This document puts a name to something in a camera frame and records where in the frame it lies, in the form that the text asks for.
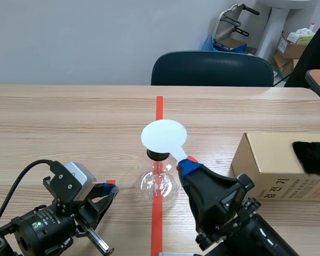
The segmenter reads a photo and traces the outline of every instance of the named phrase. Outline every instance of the blue plastic bag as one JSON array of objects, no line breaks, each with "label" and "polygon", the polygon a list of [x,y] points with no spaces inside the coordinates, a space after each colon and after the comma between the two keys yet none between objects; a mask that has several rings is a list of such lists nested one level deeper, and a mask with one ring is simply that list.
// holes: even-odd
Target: blue plastic bag
[{"label": "blue plastic bag", "polygon": [[218,50],[213,47],[212,35],[207,36],[207,39],[205,40],[205,43],[203,44],[201,51],[216,51],[216,52],[218,52]]}]

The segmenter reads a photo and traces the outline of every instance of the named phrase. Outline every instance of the chair backrest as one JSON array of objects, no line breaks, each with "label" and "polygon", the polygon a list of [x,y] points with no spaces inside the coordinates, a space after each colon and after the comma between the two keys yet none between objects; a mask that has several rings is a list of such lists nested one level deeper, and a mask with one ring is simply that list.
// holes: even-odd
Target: chair backrest
[{"label": "chair backrest", "polygon": [[229,52],[170,52],[153,67],[152,85],[273,86],[270,64],[251,55]]}]

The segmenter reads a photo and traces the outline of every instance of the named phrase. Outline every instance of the white disc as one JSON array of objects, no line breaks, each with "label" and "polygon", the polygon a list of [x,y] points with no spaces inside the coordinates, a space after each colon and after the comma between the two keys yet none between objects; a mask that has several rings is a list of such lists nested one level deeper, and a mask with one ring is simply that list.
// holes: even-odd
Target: white disc
[{"label": "white disc", "polygon": [[156,153],[171,153],[185,143],[187,132],[180,123],[163,119],[147,125],[141,134],[143,145]]}]

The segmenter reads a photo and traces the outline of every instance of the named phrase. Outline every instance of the gray wall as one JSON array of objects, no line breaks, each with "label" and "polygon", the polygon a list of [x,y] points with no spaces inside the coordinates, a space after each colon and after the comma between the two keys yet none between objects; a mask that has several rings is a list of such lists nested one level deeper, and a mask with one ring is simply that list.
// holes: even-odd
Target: gray wall
[{"label": "gray wall", "polygon": [[[258,46],[269,8],[242,14]],[[198,50],[229,0],[0,0],[0,83],[150,84],[170,51]]]}]

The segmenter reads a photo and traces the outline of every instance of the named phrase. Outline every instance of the glass flask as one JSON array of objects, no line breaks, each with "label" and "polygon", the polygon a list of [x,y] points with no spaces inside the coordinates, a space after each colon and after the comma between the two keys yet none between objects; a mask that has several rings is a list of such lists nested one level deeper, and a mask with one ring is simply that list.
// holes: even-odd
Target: glass flask
[{"label": "glass flask", "polygon": [[150,203],[168,203],[179,189],[177,162],[169,153],[155,153],[147,149],[136,163],[135,188]]}]

